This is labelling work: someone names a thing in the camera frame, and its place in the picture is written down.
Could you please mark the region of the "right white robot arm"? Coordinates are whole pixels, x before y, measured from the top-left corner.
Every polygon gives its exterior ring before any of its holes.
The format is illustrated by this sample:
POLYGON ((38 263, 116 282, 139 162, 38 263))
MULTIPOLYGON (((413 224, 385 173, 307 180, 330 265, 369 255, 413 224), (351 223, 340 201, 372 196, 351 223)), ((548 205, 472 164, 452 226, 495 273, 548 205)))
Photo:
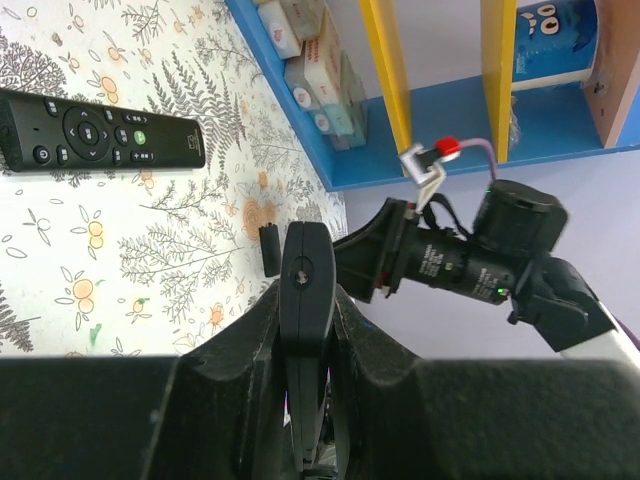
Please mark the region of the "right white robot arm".
POLYGON ((511 324, 527 323, 565 359, 639 364, 639 343, 604 306, 575 267, 552 250, 568 213, 554 196, 498 179, 488 186, 473 228, 437 223, 435 193, 424 207, 389 198, 362 228, 334 244, 337 281, 369 302, 402 280, 492 305, 512 304, 511 324))

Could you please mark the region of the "white tissue pack right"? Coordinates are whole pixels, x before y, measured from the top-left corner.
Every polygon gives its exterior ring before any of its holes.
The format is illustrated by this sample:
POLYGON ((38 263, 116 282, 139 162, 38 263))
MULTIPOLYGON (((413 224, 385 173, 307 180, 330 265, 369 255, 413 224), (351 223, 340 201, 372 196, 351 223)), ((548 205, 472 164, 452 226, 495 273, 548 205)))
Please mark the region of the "white tissue pack right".
POLYGON ((303 110, 342 100, 341 45, 333 17, 324 7, 319 34, 303 44, 302 52, 285 63, 284 78, 303 110))

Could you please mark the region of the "light blue tissue pack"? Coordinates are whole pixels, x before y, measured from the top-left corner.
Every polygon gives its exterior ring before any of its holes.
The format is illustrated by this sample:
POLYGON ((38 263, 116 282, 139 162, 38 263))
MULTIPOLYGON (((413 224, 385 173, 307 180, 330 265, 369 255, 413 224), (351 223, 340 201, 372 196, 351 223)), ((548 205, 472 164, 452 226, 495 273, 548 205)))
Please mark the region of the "light blue tissue pack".
POLYGON ((368 110, 361 77, 355 73, 345 51, 341 52, 341 100, 321 113, 330 125, 329 140, 336 151, 364 147, 367 143, 368 110))

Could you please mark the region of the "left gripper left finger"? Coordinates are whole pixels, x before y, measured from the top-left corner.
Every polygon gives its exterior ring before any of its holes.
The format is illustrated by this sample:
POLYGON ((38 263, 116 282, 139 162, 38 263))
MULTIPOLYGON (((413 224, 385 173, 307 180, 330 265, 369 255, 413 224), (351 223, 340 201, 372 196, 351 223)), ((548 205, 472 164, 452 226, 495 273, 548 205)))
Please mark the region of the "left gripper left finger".
POLYGON ((278 289, 181 357, 1 363, 5 479, 274 479, 278 289))

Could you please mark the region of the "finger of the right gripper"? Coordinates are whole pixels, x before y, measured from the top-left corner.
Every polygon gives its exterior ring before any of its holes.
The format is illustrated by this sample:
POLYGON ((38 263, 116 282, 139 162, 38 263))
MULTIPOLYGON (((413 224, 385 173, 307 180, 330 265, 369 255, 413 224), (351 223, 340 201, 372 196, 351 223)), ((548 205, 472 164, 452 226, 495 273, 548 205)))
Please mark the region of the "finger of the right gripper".
POLYGON ((385 202, 365 226, 333 244, 337 283, 354 299, 371 302, 390 251, 394 222, 395 205, 385 202))

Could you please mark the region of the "small black battery door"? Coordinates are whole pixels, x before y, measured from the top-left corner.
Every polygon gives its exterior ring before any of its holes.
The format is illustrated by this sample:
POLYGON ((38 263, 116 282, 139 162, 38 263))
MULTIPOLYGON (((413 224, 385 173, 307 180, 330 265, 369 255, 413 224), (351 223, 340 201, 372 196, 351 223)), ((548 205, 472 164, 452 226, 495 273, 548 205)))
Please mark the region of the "small black battery door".
POLYGON ((275 277, 281 271, 281 250, 278 227, 273 223, 259 228, 263 271, 267 278, 275 277))

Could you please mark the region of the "floral table mat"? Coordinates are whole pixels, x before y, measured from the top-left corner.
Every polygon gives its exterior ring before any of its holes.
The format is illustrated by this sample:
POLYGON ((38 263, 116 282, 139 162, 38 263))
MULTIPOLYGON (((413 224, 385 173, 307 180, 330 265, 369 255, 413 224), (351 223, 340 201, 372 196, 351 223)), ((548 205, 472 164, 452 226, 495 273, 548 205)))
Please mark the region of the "floral table mat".
POLYGON ((198 121, 198 170, 1 174, 5 356, 184 354, 266 289, 259 229, 346 232, 222 1, 5 1, 1 84, 198 121))

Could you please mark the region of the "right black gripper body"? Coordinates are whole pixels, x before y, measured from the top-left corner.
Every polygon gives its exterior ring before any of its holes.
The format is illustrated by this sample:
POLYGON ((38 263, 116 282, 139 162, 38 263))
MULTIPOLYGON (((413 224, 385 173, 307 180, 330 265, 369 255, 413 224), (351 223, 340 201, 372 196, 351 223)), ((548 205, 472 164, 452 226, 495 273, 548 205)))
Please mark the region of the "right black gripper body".
POLYGON ((398 231, 385 251, 379 287, 396 292, 404 279, 500 305, 515 286, 506 257, 463 239, 449 227, 425 229, 406 201, 388 198, 382 212, 399 217, 398 231))

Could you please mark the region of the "blue shelf unit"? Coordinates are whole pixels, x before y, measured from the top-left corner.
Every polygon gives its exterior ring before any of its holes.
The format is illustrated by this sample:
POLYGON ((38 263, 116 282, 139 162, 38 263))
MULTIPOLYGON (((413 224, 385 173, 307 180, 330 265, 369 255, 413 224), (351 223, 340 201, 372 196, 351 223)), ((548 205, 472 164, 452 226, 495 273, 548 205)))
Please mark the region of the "blue shelf unit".
MULTIPOLYGON (((262 26, 250 1, 231 1, 228 8, 254 57, 307 153, 316 173, 329 191, 343 191, 401 182, 404 175, 387 108, 380 97, 369 102, 369 135, 365 147, 337 151, 303 113, 284 81, 284 62, 262 26)), ((480 77, 454 80, 412 90, 410 94, 414 139, 432 143, 440 137, 486 137, 491 115, 480 77)), ((516 115, 524 130, 520 142, 502 163, 503 168, 548 163, 634 151, 639 147, 639 104, 633 102, 621 142, 607 148, 596 132, 584 94, 553 89, 547 93, 524 92, 516 103, 516 115)))

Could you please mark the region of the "white tissue pack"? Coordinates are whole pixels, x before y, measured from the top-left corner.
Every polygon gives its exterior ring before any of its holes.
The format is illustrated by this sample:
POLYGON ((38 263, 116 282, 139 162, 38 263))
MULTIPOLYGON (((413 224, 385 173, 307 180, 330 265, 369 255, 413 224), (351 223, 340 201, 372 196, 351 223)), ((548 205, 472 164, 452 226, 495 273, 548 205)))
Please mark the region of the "white tissue pack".
POLYGON ((303 110, 342 100, 341 45, 333 17, 324 7, 319 34, 303 44, 302 52, 285 63, 284 78, 303 110))
POLYGON ((254 1, 254 5, 280 59, 299 56, 304 42, 320 32, 324 1, 254 1))

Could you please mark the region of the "black remote with buttons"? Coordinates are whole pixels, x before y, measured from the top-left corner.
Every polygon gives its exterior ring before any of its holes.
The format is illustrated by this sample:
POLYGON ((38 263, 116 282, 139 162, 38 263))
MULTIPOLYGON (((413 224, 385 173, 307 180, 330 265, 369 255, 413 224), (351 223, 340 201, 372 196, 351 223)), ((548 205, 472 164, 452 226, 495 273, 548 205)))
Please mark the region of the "black remote with buttons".
POLYGON ((7 89, 1 153, 15 173, 206 165, 194 120, 7 89))

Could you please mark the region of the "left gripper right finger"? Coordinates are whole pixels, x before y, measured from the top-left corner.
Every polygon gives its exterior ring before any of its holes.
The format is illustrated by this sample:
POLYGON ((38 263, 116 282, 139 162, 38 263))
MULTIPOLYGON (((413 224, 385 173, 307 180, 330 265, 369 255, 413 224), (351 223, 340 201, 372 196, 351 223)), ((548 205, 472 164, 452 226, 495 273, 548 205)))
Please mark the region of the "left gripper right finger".
POLYGON ((589 360, 426 360, 338 291, 329 363, 344 479, 635 479, 639 376, 589 360))

